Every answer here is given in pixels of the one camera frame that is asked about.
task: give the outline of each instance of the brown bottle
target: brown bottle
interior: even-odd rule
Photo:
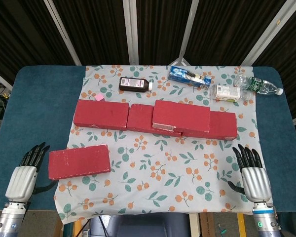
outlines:
[[[134,92],[146,92],[152,90],[152,82],[148,82],[146,79],[137,78],[120,78],[119,89],[134,91]]]

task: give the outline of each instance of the dark curtain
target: dark curtain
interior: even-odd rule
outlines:
[[[271,66],[280,73],[292,116],[296,118],[296,12],[254,66]]]
[[[83,65],[129,64],[122,0],[54,0]]]
[[[184,58],[240,65],[285,0],[200,0]]]
[[[137,0],[141,65],[169,65],[178,58],[191,0]]]
[[[0,0],[0,75],[42,64],[74,64],[43,0]]]

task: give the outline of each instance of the green bottle label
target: green bottle label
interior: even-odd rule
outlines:
[[[258,92],[263,85],[263,80],[255,77],[251,77],[252,81],[247,90],[256,91]]]

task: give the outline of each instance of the red wooden block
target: red wooden block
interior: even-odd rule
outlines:
[[[126,130],[129,104],[78,100],[74,124],[80,127]]]
[[[133,104],[129,110],[127,130],[147,132],[165,136],[181,137],[180,132],[166,131],[152,127],[152,105]]]
[[[111,171],[107,145],[49,153],[48,176],[52,180]]]
[[[208,132],[210,108],[156,100],[152,127],[177,132]]]
[[[237,120],[235,113],[211,111],[209,132],[183,133],[182,136],[233,140],[237,137]]]

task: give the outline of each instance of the plastic water bottle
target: plastic water bottle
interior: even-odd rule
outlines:
[[[212,85],[210,89],[210,98],[212,100],[225,100],[229,102],[247,101],[251,96],[252,92],[229,85]]]
[[[245,75],[237,75],[236,78],[233,80],[233,86],[240,87],[244,90],[255,91],[256,93],[263,95],[281,95],[283,93],[282,88],[277,88],[273,83],[270,83],[269,81],[255,77],[248,77]]]

